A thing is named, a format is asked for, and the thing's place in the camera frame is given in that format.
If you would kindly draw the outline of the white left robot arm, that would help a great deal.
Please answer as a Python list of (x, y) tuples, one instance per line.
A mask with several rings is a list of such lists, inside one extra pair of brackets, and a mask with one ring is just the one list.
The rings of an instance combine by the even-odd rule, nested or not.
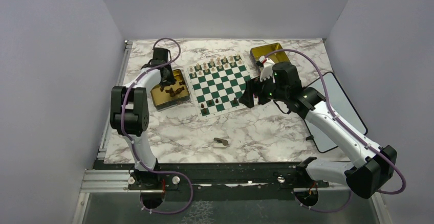
[(110, 126), (128, 143), (135, 161), (134, 168), (143, 172), (141, 181), (151, 189), (160, 184), (161, 175), (155, 171), (157, 158), (146, 134), (149, 125), (147, 98), (156, 85), (174, 84), (170, 61), (170, 50), (154, 48), (151, 60), (133, 81), (126, 86), (114, 86), (111, 90)]

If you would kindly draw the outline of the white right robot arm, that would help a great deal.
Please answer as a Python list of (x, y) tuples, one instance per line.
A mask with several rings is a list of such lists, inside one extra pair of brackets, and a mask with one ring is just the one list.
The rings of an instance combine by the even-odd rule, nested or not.
[(239, 103), (248, 108), (270, 101), (283, 102), (290, 112), (320, 129), (349, 158), (349, 163), (309, 158), (298, 167), (296, 182), (307, 187), (314, 181), (347, 185), (359, 197), (368, 199), (393, 176), (397, 151), (366, 138), (333, 108), (313, 87), (303, 87), (297, 68), (280, 62), (268, 67), (271, 76), (246, 82)]

